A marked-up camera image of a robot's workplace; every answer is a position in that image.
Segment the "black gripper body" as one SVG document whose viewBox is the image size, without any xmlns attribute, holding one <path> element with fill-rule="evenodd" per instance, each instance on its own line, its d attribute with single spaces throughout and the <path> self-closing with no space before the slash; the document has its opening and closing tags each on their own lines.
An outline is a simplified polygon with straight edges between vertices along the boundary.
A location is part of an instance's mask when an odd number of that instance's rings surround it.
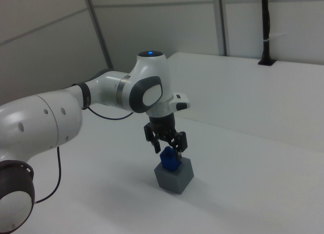
<svg viewBox="0 0 324 234">
<path fill-rule="evenodd" d="M 150 116 L 149 122 L 150 122 L 151 129 L 155 134 L 174 135 L 176 133 L 174 113 L 159 118 Z"/>
</svg>

